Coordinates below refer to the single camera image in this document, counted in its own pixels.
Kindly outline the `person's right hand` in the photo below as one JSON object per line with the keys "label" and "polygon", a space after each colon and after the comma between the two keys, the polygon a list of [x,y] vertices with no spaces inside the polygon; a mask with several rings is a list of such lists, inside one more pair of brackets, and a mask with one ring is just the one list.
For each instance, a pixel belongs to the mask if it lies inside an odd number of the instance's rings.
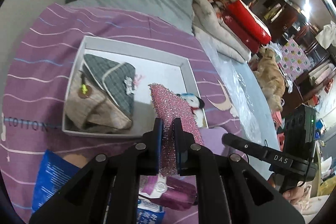
{"label": "person's right hand", "polygon": [[299,199],[304,194],[304,187],[303,186],[297,186],[293,189],[287,190],[282,194],[282,196],[289,201],[292,205],[298,203]]}

